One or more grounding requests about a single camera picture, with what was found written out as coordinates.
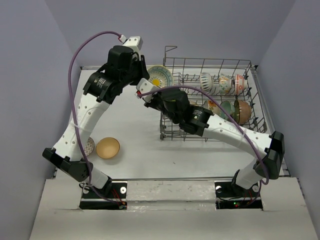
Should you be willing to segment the teal bowl with yellow centre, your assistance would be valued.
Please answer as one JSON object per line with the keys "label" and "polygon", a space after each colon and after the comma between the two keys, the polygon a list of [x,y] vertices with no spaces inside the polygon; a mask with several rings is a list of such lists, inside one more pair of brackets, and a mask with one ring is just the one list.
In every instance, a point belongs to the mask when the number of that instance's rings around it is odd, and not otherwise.
{"label": "teal bowl with yellow centre", "polygon": [[173,75],[165,66],[154,65],[147,72],[149,74],[148,81],[159,88],[169,87],[174,84]]}

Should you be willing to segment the plain white bowl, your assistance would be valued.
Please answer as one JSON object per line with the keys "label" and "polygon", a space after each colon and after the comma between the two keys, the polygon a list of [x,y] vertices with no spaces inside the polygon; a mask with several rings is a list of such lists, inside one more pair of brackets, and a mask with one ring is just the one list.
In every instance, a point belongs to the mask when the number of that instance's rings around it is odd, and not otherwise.
{"label": "plain white bowl", "polygon": [[203,107],[212,111],[213,114],[219,114],[221,111],[220,108],[211,100],[206,100],[203,104]]}

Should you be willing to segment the white bowl with patterned outside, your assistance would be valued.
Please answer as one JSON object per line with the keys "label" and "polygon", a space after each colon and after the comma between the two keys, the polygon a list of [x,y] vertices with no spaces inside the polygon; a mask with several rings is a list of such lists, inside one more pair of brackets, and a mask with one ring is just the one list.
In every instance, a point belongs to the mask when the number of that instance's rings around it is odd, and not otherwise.
{"label": "white bowl with patterned outside", "polygon": [[199,76],[200,86],[203,91],[210,93],[213,88],[213,80],[210,73],[202,72]]}

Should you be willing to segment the leaf and flower pattern bowl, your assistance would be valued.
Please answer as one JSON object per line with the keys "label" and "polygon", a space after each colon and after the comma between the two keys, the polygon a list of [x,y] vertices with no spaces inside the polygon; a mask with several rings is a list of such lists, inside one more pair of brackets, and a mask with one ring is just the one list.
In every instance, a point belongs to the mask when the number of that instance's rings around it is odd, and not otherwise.
{"label": "leaf and flower pattern bowl", "polygon": [[229,75],[220,73],[219,74],[219,93],[226,95],[232,88],[232,79]]}

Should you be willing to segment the mint green bowl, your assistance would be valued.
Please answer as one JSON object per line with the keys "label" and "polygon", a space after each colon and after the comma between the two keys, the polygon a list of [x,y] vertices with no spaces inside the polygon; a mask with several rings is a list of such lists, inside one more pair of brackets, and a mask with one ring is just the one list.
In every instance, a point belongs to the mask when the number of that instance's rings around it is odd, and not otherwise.
{"label": "mint green bowl", "polygon": [[[221,103],[221,107],[231,116],[232,119],[235,119],[236,110],[234,105],[230,101],[223,101]],[[222,110],[220,111],[219,116],[226,121],[230,121],[229,117]]]}

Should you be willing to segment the brown glazed bowl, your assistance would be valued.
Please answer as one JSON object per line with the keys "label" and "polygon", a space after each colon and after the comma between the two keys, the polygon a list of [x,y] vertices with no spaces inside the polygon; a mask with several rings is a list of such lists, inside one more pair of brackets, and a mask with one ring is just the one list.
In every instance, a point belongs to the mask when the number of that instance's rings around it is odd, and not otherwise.
{"label": "brown glazed bowl", "polygon": [[251,106],[244,100],[235,100],[235,121],[239,125],[244,125],[249,121],[252,115]]}

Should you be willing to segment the orange coral pattern bowl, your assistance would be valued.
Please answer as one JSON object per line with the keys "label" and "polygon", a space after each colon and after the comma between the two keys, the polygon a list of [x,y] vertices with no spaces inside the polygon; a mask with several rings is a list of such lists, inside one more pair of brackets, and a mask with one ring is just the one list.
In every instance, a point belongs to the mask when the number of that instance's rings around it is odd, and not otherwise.
{"label": "orange coral pattern bowl", "polygon": [[238,96],[248,88],[248,80],[243,75],[237,74],[234,80],[234,92]]}

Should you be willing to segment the tan orange bowl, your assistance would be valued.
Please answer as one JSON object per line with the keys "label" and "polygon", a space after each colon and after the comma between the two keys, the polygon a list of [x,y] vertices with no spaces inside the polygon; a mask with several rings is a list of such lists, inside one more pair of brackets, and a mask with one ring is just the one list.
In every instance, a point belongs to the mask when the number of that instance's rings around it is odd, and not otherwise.
{"label": "tan orange bowl", "polygon": [[120,143],[113,137],[105,137],[96,145],[96,153],[102,159],[111,159],[120,151]]}

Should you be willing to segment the small patterned bowl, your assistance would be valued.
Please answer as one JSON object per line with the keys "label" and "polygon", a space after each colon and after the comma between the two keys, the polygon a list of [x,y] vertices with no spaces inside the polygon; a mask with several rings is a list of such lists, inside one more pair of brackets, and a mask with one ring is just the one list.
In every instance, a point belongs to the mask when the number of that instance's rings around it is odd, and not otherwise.
{"label": "small patterned bowl", "polygon": [[95,142],[94,140],[89,137],[85,146],[83,147],[84,153],[86,156],[89,156],[95,149]]}

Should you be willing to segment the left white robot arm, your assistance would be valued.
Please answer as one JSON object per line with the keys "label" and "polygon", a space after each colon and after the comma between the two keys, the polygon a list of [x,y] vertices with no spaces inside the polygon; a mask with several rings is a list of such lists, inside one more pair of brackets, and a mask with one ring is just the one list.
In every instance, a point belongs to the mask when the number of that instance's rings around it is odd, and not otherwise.
{"label": "left white robot arm", "polygon": [[112,178],[94,167],[84,154],[89,139],[104,112],[128,86],[148,78],[145,58],[139,46],[116,45],[108,52],[107,63],[90,75],[78,107],[58,142],[42,155],[78,182],[88,183],[97,196],[110,194]]}

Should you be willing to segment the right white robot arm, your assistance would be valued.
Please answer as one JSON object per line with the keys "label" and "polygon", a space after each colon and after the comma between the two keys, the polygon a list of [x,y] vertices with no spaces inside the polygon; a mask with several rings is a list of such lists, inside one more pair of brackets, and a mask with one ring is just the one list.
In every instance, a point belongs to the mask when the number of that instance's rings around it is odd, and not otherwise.
{"label": "right white robot arm", "polygon": [[223,119],[210,110],[190,104],[187,94],[177,87],[166,87],[140,93],[147,108],[160,111],[184,132],[218,140],[236,147],[255,160],[234,174],[230,190],[242,196],[257,183],[267,185],[277,180],[285,154],[284,135],[260,133],[239,126],[230,116]]}

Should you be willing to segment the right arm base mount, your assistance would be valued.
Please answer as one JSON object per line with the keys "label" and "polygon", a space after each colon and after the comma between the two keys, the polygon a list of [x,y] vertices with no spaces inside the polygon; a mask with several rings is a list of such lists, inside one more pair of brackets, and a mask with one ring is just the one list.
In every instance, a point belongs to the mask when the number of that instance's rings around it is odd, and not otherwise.
{"label": "right arm base mount", "polygon": [[258,183],[244,189],[233,187],[230,181],[218,181],[214,187],[217,210],[263,209]]}

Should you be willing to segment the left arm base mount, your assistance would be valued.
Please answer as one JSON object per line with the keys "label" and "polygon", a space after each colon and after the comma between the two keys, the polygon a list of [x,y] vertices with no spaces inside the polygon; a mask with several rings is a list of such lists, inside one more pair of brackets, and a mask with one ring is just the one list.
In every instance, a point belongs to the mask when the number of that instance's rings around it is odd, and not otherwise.
{"label": "left arm base mount", "polygon": [[94,192],[87,183],[81,182],[78,186],[81,189],[79,208],[82,210],[124,211],[128,207],[127,181],[114,180],[111,190],[105,196],[100,192]]}

